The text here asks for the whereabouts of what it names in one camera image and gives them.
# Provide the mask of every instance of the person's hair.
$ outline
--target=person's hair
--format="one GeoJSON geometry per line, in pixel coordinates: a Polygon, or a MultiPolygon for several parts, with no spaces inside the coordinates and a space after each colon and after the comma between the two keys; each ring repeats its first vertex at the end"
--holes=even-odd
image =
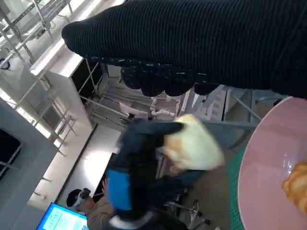
{"type": "Polygon", "coordinates": [[[68,197],[66,199],[66,205],[67,207],[71,207],[73,206],[73,204],[77,201],[78,199],[78,195],[81,192],[81,189],[75,189],[72,190],[69,194],[68,197]]]}

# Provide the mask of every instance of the beige jacket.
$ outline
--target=beige jacket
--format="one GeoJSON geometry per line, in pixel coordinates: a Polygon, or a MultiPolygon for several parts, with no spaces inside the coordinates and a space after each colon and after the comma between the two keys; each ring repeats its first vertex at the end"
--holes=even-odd
{"type": "Polygon", "coordinates": [[[106,225],[112,207],[106,198],[102,197],[95,207],[87,213],[87,227],[89,230],[103,230],[106,225]]]}

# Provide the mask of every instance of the computer monitor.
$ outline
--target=computer monitor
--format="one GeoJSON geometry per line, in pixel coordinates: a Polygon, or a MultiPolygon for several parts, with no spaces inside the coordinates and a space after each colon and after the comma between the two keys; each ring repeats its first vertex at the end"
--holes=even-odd
{"type": "Polygon", "coordinates": [[[86,216],[51,203],[36,230],[88,230],[86,216]]]}

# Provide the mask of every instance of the black glove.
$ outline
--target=black glove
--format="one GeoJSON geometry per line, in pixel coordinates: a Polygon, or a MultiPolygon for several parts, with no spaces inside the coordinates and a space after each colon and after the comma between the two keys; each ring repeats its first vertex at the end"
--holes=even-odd
{"type": "Polygon", "coordinates": [[[142,120],[129,125],[121,139],[122,148],[107,172],[109,200],[120,218],[134,220],[144,215],[157,171],[155,149],[163,146],[164,135],[182,127],[175,122],[142,120]]]}

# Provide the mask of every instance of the green tablecloth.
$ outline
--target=green tablecloth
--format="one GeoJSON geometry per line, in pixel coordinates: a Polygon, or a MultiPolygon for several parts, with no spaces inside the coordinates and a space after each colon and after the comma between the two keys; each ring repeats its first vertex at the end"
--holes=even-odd
{"type": "Polygon", "coordinates": [[[238,209],[238,177],[245,147],[228,165],[228,191],[230,201],[230,230],[244,230],[238,209]]]}

